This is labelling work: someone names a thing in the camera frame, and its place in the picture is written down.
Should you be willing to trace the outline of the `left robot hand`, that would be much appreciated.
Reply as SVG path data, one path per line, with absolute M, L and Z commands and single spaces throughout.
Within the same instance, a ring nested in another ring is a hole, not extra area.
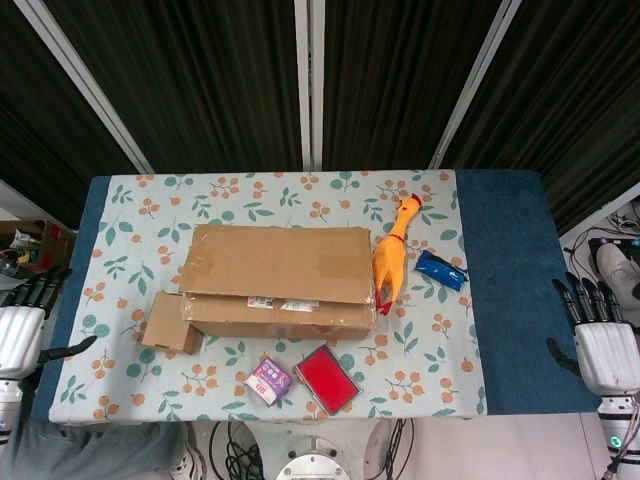
M 67 347 L 43 347 L 46 323 L 72 270 L 54 267 L 1 291 L 1 380 L 23 380 L 54 360 L 85 352 L 98 339 L 90 335 Z

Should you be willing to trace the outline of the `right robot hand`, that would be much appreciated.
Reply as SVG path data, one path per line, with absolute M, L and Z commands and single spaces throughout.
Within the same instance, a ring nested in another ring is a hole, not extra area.
M 547 350 L 563 369 L 581 378 L 600 397 L 639 393 L 639 329 L 627 322 L 613 290 L 568 272 L 567 283 L 553 279 L 570 327 L 576 357 L 571 359 L 554 338 Z

